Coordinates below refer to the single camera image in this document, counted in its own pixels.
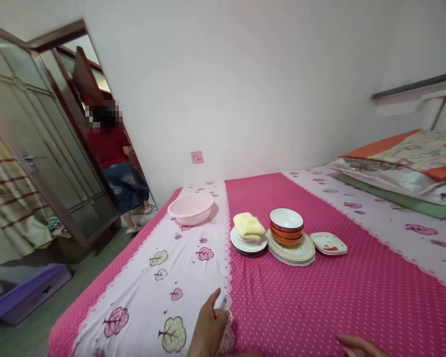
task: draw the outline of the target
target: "human hand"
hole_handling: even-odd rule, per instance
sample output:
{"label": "human hand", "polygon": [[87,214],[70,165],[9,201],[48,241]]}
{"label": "human hand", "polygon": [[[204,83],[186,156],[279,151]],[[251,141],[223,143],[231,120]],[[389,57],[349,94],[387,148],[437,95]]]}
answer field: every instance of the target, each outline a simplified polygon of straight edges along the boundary
{"label": "human hand", "polygon": [[349,357],[390,357],[385,352],[379,350],[373,343],[365,341],[358,336],[350,336],[347,334],[338,334],[337,340],[352,351],[352,354],[346,349]]}
{"label": "human hand", "polygon": [[220,347],[229,317],[228,311],[213,309],[220,292],[220,288],[216,289],[200,309],[188,357],[213,357]]}

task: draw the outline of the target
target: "wall socket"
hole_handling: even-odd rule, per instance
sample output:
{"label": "wall socket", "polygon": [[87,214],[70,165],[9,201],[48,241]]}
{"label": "wall socket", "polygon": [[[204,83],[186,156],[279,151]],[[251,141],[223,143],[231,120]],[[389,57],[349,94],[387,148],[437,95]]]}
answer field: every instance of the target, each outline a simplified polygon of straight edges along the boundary
{"label": "wall socket", "polygon": [[192,156],[192,162],[194,164],[202,164],[203,161],[203,154],[201,151],[193,151],[190,153],[190,155]]}

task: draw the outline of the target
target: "purple storage bin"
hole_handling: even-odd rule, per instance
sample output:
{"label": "purple storage bin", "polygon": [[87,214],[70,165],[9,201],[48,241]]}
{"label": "purple storage bin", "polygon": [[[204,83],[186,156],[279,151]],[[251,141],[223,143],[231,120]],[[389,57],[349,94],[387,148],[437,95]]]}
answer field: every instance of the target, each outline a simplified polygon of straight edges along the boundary
{"label": "purple storage bin", "polygon": [[71,274],[65,265],[47,265],[0,298],[0,320],[11,325],[19,324],[69,279]]}

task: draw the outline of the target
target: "glass door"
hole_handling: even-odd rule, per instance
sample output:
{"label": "glass door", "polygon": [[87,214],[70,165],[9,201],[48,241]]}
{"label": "glass door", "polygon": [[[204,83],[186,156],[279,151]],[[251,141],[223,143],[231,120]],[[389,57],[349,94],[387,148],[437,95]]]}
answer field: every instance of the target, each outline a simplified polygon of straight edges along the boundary
{"label": "glass door", "polygon": [[118,217],[32,53],[2,37],[0,136],[81,244]]}

